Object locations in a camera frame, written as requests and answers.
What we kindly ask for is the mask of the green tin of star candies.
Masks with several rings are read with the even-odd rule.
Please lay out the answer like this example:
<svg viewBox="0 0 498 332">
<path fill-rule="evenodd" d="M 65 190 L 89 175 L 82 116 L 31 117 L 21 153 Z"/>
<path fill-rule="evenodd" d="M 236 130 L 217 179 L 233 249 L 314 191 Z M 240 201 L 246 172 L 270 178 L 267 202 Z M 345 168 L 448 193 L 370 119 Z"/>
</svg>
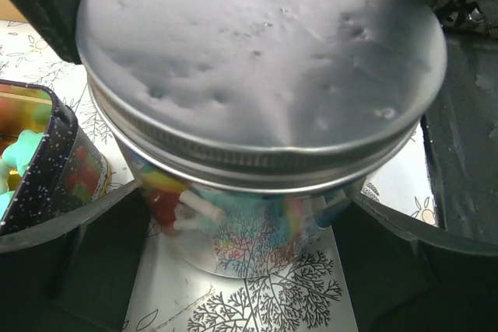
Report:
<svg viewBox="0 0 498 332">
<path fill-rule="evenodd" d="M 103 197 L 109 178 L 71 107 L 45 86 L 1 82 L 2 235 Z"/>
</svg>

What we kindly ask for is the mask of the glass jar lid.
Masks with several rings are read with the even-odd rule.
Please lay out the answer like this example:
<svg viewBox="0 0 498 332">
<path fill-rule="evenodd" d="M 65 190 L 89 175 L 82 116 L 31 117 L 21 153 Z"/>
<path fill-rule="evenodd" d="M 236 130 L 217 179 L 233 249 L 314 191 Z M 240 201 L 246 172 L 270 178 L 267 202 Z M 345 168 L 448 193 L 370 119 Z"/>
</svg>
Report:
<svg viewBox="0 0 498 332">
<path fill-rule="evenodd" d="M 423 0 L 81 0 L 75 38 L 121 146 L 247 193 L 309 193 L 378 169 L 447 67 Z"/>
</svg>

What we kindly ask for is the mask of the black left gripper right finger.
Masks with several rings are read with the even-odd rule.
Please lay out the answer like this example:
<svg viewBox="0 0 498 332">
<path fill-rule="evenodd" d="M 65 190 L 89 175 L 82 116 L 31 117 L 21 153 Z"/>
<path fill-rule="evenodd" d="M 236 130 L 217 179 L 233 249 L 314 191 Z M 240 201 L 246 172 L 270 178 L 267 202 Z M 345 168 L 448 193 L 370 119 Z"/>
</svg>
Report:
<svg viewBox="0 0 498 332">
<path fill-rule="evenodd" d="M 497 246 L 368 197 L 332 223 L 360 331 L 495 331 Z"/>
</svg>

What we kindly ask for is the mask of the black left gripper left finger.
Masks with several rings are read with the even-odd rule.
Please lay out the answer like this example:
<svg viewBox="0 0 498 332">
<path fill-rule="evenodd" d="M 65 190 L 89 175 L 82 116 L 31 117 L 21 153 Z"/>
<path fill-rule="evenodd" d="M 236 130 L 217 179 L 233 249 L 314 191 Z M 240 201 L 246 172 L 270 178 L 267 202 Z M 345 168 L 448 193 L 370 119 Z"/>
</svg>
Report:
<svg viewBox="0 0 498 332">
<path fill-rule="evenodd" d="M 1 238 L 3 331 L 120 331 L 149 229 L 135 181 Z"/>
</svg>

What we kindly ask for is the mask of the clear glass jar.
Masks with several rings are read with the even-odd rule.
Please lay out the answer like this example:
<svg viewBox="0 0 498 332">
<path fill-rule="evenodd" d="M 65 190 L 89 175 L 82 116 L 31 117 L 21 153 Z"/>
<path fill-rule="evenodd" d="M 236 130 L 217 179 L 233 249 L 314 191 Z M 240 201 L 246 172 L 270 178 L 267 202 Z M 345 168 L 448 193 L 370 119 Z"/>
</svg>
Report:
<svg viewBox="0 0 498 332">
<path fill-rule="evenodd" d="M 194 266 L 228 278 L 261 277 L 292 263 L 365 182 L 312 195 L 241 194 L 179 180 L 125 145 L 118 148 L 174 249 Z"/>
</svg>

